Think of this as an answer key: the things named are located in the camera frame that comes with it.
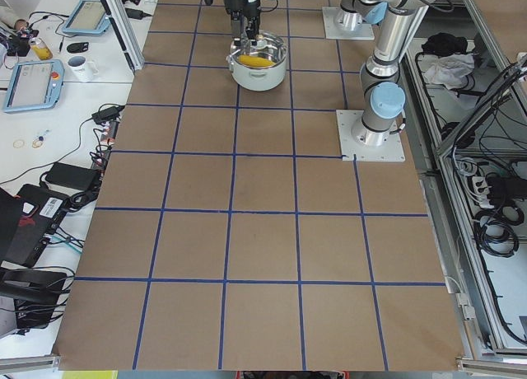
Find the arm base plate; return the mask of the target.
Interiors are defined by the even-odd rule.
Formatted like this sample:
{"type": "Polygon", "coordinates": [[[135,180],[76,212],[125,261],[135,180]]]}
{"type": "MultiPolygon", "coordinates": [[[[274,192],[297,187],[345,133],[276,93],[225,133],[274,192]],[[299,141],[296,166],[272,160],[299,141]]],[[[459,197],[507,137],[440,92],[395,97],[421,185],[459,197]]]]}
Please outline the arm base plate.
{"type": "Polygon", "coordinates": [[[356,12],[340,7],[323,7],[325,38],[329,40],[368,40],[375,38],[371,24],[356,12]]]}
{"type": "Polygon", "coordinates": [[[405,155],[396,119],[387,131],[373,132],[362,123],[362,110],[337,110],[343,161],[404,162],[405,155]]]}

